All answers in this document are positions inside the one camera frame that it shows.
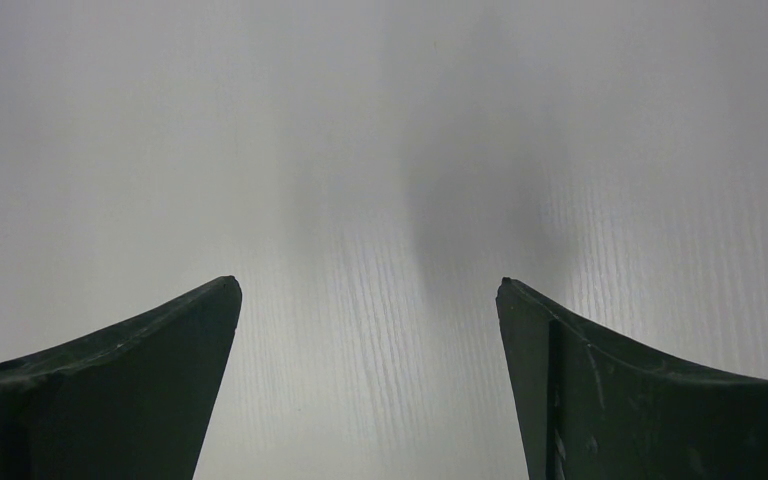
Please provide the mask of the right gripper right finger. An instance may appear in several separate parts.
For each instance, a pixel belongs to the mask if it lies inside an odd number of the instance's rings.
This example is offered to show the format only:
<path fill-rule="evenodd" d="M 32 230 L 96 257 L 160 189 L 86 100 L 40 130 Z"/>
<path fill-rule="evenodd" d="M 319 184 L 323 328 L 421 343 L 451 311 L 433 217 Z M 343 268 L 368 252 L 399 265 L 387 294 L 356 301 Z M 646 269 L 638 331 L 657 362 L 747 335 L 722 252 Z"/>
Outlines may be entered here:
<path fill-rule="evenodd" d="M 504 278 L 496 307 L 532 479 L 768 479 L 768 380 L 684 360 Z"/>

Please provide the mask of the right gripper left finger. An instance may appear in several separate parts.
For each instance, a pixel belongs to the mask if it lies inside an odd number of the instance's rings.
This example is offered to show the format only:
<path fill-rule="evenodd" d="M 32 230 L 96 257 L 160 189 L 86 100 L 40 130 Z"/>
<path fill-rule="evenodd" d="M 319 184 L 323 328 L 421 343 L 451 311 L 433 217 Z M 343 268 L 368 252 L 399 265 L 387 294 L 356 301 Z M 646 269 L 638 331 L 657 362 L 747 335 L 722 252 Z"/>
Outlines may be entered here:
<path fill-rule="evenodd" d="M 0 362 L 0 479 L 192 478 L 241 304 L 221 276 Z"/>

